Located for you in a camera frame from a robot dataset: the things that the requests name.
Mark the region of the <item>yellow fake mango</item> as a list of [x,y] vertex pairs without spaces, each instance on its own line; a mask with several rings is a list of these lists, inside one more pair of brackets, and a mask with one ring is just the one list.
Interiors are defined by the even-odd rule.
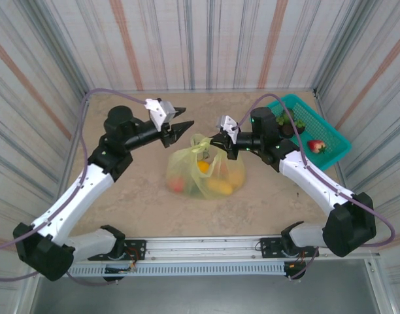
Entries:
[[206,185],[210,191],[217,194],[228,196],[233,193],[233,187],[227,181],[221,179],[208,178]]

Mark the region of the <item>grey metal sheet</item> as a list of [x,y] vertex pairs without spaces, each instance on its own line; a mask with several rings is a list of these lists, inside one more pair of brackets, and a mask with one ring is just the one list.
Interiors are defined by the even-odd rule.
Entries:
[[314,278],[145,277],[107,287],[42,280],[31,314],[380,314],[366,285]]

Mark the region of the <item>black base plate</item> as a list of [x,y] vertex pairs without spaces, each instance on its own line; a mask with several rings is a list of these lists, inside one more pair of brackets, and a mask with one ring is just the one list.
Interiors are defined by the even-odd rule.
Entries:
[[264,237],[259,240],[262,258],[310,258],[316,247],[297,247],[284,237]]
[[146,240],[126,239],[121,255],[113,257],[111,254],[98,254],[88,258],[90,261],[134,261],[144,260],[146,254]]

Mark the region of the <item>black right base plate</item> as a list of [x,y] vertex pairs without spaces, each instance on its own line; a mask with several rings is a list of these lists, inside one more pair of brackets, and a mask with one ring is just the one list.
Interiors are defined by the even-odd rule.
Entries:
[[262,258],[310,258],[316,247],[297,247],[284,237],[264,237],[259,240]]

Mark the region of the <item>red fake strawberry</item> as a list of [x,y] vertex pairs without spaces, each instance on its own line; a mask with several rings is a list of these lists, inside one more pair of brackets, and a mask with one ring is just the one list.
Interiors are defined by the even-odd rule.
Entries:
[[307,142],[308,148],[315,154],[324,154],[326,150],[326,144],[322,140],[313,139]]

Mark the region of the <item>aluminium mounting rail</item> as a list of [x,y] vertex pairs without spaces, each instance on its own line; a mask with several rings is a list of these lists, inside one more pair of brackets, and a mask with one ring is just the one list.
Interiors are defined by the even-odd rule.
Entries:
[[72,237],[63,245],[52,243],[48,237],[34,234],[18,249],[25,259],[45,266],[55,262],[73,263],[87,261],[98,254],[121,255],[126,239],[146,240],[144,260],[227,260],[262,258],[259,240],[279,236],[233,237],[142,237],[125,238],[120,232],[99,229],[85,235]]

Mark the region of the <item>yellow plastic bag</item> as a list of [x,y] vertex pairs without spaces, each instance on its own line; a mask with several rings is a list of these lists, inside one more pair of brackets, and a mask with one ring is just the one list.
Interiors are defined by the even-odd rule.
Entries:
[[[210,164],[207,173],[200,172],[197,166],[199,160]],[[210,191],[206,185],[207,179],[214,178],[228,182],[227,177],[233,170],[245,170],[246,174],[242,158],[229,160],[224,151],[210,144],[209,138],[195,134],[190,139],[190,147],[178,150],[170,155],[166,171],[166,184],[168,187],[168,181],[171,178],[182,177],[185,182],[184,191],[177,194],[203,200],[217,200],[226,196]],[[201,195],[198,197],[188,194],[193,183],[197,184],[201,190]]]

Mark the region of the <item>teal plastic basket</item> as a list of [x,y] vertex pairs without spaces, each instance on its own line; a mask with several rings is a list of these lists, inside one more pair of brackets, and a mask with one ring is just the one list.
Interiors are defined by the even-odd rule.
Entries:
[[[350,142],[300,97],[288,94],[281,99],[286,107],[293,111],[293,119],[304,122],[305,130],[299,136],[305,155],[316,167],[325,171],[350,151]],[[311,152],[307,145],[311,140],[323,141],[326,145],[325,152],[321,154]]]

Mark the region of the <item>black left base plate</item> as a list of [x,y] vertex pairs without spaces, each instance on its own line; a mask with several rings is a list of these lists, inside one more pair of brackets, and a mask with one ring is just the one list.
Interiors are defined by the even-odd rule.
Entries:
[[144,260],[146,254],[146,240],[126,239],[121,255],[113,257],[111,254],[98,254],[88,258],[90,261],[134,261]]

